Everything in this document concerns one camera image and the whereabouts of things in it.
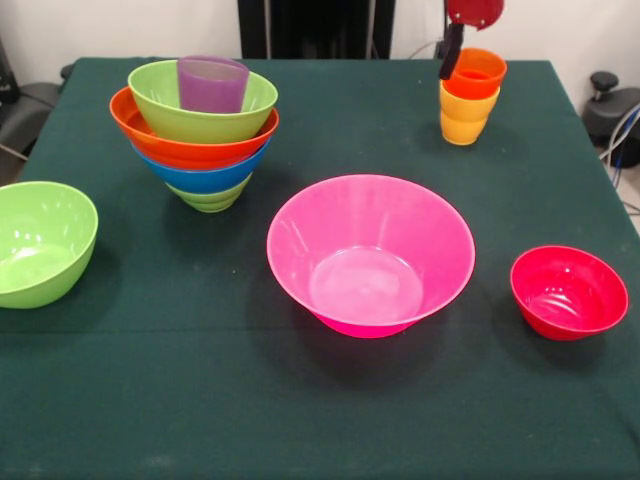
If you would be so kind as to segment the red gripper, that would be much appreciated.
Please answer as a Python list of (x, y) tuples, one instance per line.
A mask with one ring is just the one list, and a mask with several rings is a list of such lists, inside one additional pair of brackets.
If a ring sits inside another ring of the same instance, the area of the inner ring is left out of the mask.
[(494, 25), (503, 13), (504, 0), (447, 0), (446, 7), (452, 24), (444, 36), (441, 80), (449, 80), (455, 69), (464, 41), (464, 26), (484, 30)]

